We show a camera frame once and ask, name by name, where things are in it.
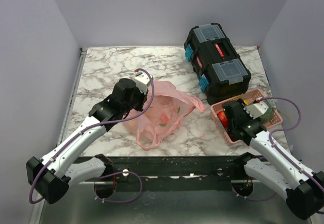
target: plastic basket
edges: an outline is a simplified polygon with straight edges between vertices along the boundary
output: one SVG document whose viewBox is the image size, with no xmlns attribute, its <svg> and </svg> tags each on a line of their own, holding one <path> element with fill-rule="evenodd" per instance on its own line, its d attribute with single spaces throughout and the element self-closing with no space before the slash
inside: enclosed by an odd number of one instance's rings
<svg viewBox="0 0 324 224">
<path fill-rule="evenodd" d="M 241 140 L 237 140 L 237 141 L 232 141 L 231 138 L 228 136 L 227 132 L 225 131 L 224 127 L 221 125 L 218 117 L 217 117 L 217 113 L 221 110 L 223 110 L 222 108 L 222 104 L 227 102 L 227 101 L 233 101 L 233 100 L 238 100 L 240 98 L 246 100 L 248 102 L 248 104 L 252 103 L 256 98 L 258 97 L 265 97 L 265 94 L 260 90 L 260 89 L 254 89 L 252 91 L 248 91 L 245 94 L 239 95 L 239 96 L 234 96 L 231 97 L 227 100 L 218 102 L 214 105 L 211 106 L 211 117 L 212 120 L 214 121 L 216 127 L 218 128 L 219 132 L 221 133 L 222 137 L 224 138 L 225 142 L 227 145 L 232 145 L 238 142 L 241 142 Z M 276 126 L 278 124 L 282 123 L 282 117 L 280 116 L 280 114 L 278 113 L 277 110 L 274 111 L 274 114 L 272 116 L 272 119 L 263 124 L 267 129 L 270 129 L 273 126 Z"/>
</svg>

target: marble table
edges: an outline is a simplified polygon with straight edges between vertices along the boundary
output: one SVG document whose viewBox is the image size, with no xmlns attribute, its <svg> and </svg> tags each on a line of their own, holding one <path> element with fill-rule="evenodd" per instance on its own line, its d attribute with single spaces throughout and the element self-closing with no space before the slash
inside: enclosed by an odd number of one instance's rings
<svg viewBox="0 0 324 224">
<path fill-rule="evenodd" d="M 235 49 L 252 74 L 249 89 L 260 88 L 270 96 L 270 87 L 257 48 Z M 100 153 L 106 156 L 228 156 L 241 155 L 247 151 L 259 155 L 244 143 L 232 146 L 225 144 L 210 118 L 210 106 L 200 91 L 191 64 L 185 60 L 183 47 L 89 48 L 67 135 L 80 125 L 95 103 L 112 92 L 120 78 L 133 77 L 136 68 L 144 68 L 155 80 L 170 81 L 178 90 L 198 97 L 206 106 L 206 111 L 200 114 L 195 109 L 176 132 L 161 142 L 158 149 L 143 150 L 137 145 L 135 136 L 122 124 L 117 124 L 88 147 L 84 156 Z M 276 133 L 274 138 L 288 149 L 283 132 Z"/>
</svg>

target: red tomato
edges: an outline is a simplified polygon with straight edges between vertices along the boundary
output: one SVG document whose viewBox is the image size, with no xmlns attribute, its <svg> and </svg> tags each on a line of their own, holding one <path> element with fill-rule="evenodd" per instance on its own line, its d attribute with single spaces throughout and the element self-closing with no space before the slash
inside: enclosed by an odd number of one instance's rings
<svg viewBox="0 0 324 224">
<path fill-rule="evenodd" d="M 228 120 L 225 116 L 224 111 L 220 111 L 219 113 L 217 113 L 217 117 L 219 118 L 219 120 L 221 121 L 222 125 L 224 128 L 228 127 Z"/>
</svg>

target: pink plastic bag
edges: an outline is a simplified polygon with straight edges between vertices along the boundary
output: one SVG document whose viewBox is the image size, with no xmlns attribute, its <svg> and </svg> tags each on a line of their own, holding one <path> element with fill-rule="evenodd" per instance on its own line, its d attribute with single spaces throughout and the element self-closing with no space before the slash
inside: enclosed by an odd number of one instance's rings
<svg viewBox="0 0 324 224">
<path fill-rule="evenodd" d="M 123 125 L 136 134 L 137 143 L 144 149 L 156 149 L 164 137 L 173 133 L 183 119 L 195 108 L 200 113 L 205 111 L 204 104 L 195 96 L 187 95 L 176 90 L 176 87 L 168 81 L 154 81 L 154 99 L 151 107 L 144 115 L 137 119 L 124 122 Z M 151 99 L 151 90 L 147 95 L 144 108 Z M 132 110 L 128 117 L 138 114 Z M 152 140 L 151 146 L 144 146 L 140 137 L 145 136 Z"/>
</svg>

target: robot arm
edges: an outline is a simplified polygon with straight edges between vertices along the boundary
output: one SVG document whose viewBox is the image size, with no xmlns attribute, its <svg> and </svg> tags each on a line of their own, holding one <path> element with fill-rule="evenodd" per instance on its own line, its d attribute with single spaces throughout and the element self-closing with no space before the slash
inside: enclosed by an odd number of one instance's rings
<svg viewBox="0 0 324 224">
<path fill-rule="evenodd" d="M 323 208 L 324 173 L 315 173 L 306 167 L 274 138 L 270 141 L 270 133 L 257 119 L 265 113 L 267 106 L 259 102 L 244 107 L 238 101 L 226 102 L 222 106 L 229 123 L 229 135 L 243 140 L 274 167 L 263 164 L 257 158 L 247 159 L 244 163 L 246 174 L 277 192 L 301 219 L 307 219 Z"/>
<path fill-rule="evenodd" d="M 120 79 L 112 94 L 95 104 L 85 120 L 64 142 L 41 159 L 32 157 L 27 162 L 28 182 L 47 202 L 57 202 L 70 185 L 102 175 L 107 167 L 106 159 L 93 157 L 84 163 L 73 162 L 130 110 L 143 111 L 150 81 L 148 74 L 143 72 L 136 73 L 132 80 Z"/>
</svg>

